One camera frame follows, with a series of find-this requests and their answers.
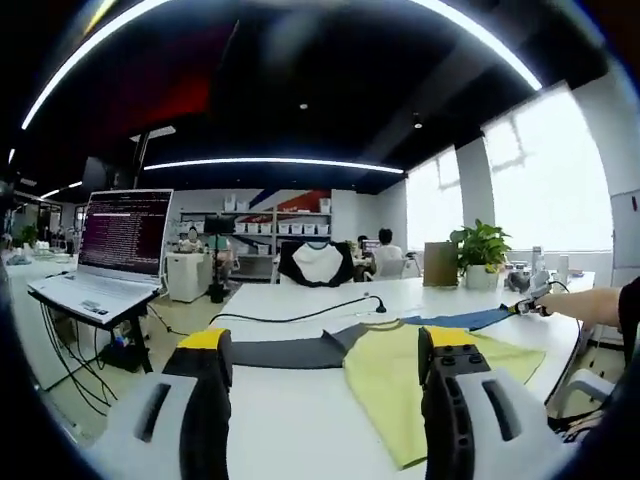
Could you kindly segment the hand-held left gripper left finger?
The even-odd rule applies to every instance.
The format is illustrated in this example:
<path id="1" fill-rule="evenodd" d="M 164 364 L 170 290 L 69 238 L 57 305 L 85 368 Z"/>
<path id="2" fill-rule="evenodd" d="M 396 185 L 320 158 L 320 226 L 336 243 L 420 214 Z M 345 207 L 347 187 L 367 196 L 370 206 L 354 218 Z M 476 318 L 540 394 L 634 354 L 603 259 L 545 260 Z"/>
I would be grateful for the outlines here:
<path id="1" fill-rule="evenodd" d="M 185 337 L 164 369 L 143 375 L 102 434 L 107 479 L 227 479 L 231 334 Z"/>

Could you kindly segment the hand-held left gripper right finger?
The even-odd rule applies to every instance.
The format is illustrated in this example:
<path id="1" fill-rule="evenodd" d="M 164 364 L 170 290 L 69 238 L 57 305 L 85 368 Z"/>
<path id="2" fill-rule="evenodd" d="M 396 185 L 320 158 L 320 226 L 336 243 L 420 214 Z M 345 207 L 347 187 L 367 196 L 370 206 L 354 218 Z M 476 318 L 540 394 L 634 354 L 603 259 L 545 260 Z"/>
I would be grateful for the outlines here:
<path id="1" fill-rule="evenodd" d="M 544 404 L 472 344 L 437 346 L 418 333 L 427 479 L 550 479 L 566 445 Z"/>

